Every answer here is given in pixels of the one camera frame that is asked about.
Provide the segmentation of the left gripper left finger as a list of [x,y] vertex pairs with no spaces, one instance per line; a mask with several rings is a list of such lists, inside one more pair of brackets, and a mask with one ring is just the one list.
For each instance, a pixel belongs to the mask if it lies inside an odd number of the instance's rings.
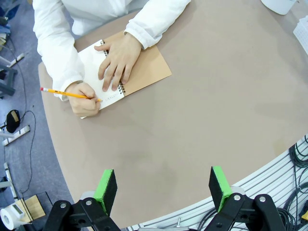
[[45,224],[45,231],[120,231],[110,217],[117,191],[113,169],[104,171],[94,196],[80,199],[75,204],[58,200],[53,204]]

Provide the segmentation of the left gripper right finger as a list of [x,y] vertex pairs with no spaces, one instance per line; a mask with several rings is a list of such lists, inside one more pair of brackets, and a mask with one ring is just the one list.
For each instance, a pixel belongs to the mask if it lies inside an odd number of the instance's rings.
[[209,189],[217,213],[205,231],[231,231],[235,223],[245,224],[249,231],[286,231],[271,196],[252,199],[233,192],[220,166],[211,167]]

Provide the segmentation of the yellow pencil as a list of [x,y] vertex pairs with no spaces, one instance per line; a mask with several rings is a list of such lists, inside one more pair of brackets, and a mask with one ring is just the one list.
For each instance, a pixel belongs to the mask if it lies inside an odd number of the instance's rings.
[[54,93],[54,94],[59,94],[59,95],[64,95],[64,96],[69,96],[69,97],[75,97],[75,98],[90,99],[89,97],[87,97],[85,95],[69,93],[69,92],[63,92],[63,91],[58,91],[58,90],[53,90],[53,89],[48,89],[48,88],[43,88],[43,87],[40,87],[40,91],[48,92],[48,93]]

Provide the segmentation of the spiral notebook with brown cover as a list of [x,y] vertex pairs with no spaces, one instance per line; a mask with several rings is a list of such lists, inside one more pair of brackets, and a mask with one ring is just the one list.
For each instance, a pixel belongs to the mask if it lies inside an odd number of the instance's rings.
[[96,97],[101,100],[101,109],[104,109],[128,95],[172,75],[171,70],[165,62],[162,54],[159,52],[157,46],[152,46],[141,51],[126,84],[119,83],[116,91],[113,91],[112,87],[109,87],[108,91],[104,92],[104,81],[98,79],[98,70],[108,54],[107,51],[96,51],[94,47],[102,45],[105,42],[120,39],[123,36],[123,32],[119,32],[105,40],[101,39],[89,45],[78,53],[79,58],[84,65],[83,81],[94,89]]

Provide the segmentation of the person's left forearm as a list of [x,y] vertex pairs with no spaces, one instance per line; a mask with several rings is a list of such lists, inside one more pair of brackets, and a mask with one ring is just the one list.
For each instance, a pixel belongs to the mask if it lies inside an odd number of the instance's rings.
[[162,38],[162,34],[183,13],[191,0],[131,0],[128,11],[139,10],[126,25],[124,33],[131,34],[147,49]]

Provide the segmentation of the person's right forearm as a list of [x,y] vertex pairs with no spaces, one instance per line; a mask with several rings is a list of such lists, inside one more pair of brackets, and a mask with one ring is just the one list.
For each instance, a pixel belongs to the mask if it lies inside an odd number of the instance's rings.
[[33,30],[38,39],[38,53],[52,78],[52,88],[66,91],[70,84],[82,81],[84,67],[64,15],[52,17],[36,12]]

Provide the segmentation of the person's right hand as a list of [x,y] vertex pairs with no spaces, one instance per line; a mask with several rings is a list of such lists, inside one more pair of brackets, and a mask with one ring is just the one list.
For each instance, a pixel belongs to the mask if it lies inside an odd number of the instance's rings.
[[72,83],[67,87],[66,92],[86,96],[86,98],[68,97],[71,108],[77,116],[94,116],[98,113],[101,103],[94,89],[87,83]]

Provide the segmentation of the person's left hand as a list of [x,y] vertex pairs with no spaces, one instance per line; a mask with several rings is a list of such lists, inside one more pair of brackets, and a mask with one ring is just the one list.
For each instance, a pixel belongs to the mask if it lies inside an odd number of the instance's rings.
[[118,40],[94,47],[96,51],[108,52],[98,70],[98,79],[103,80],[102,90],[104,92],[109,87],[115,91],[119,83],[126,84],[128,82],[141,48],[141,43],[130,33],[126,33]]

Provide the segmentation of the small wooden box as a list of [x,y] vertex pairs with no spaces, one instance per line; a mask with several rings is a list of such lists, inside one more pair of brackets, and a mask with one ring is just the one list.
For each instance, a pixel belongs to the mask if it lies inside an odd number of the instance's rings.
[[21,198],[15,203],[19,206],[21,211],[24,213],[21,216],[21,221],[23,222],[30,223],[46,215],[37,195],[34,195],[26,200]]

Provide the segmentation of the white tape roll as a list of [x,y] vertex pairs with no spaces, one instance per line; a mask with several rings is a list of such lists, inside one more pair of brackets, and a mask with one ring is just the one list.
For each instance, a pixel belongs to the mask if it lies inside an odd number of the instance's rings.
[[14,222],[16,220],[16,216],[10,209],[3,208],[0,210],[0,217],[5,225],[5,227],[9,230],[15,229]]

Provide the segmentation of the black pouch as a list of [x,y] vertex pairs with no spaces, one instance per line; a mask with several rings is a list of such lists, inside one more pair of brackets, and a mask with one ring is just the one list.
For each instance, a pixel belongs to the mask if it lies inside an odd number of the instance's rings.
[[20,114],[18,110],[11,110],[6,116],[6,129],[9,133],[14,133],[20,126]]

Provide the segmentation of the grey plastic stool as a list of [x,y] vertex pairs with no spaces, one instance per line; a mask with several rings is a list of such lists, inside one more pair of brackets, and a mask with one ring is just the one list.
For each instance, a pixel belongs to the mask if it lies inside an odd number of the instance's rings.
[[17,73],[17,70],[0,64],[0,99],[14,95],[13,80]]

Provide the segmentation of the white perforated plastic basket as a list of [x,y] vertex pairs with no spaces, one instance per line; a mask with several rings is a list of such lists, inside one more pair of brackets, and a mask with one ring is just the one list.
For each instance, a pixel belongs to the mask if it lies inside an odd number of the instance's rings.
[[308,55],[308,15],[299,20],[293,34]]

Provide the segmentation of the person's torso in white jacket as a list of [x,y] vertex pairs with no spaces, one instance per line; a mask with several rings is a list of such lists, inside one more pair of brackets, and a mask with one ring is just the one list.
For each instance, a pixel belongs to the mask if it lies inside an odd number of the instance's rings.
[[140,10],[149,0],[62,0],[73,19],[72,32],[82,36],[119,17]]

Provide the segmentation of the white lidded trash bin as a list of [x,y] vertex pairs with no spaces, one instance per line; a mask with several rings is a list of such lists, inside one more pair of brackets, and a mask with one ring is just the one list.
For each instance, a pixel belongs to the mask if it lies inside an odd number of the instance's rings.
[[260,0],[264,6],[273,12],[286,15],[297,0]]

